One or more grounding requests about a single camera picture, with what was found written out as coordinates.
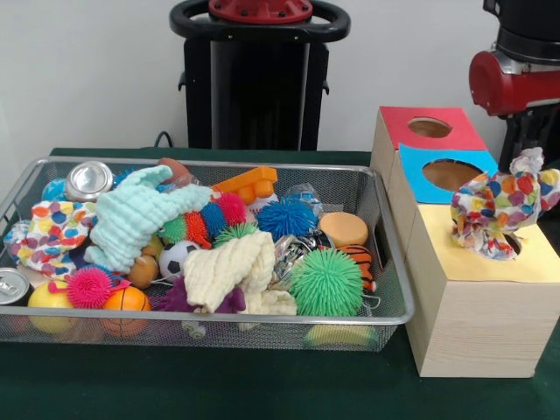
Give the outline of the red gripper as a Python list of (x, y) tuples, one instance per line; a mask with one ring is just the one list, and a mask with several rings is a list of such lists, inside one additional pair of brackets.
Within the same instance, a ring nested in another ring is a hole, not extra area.
[[(473, 102), (490, 116), (510, 116), (508, 139), (510, 160), (523, 150), (527, 109), (559, 103), (559, 68), (520, 62), (501, 51), (478, 52), (469, 67)], [(556, 112), (539, 112), (537, 145), (546, 151), (555, 126)]]

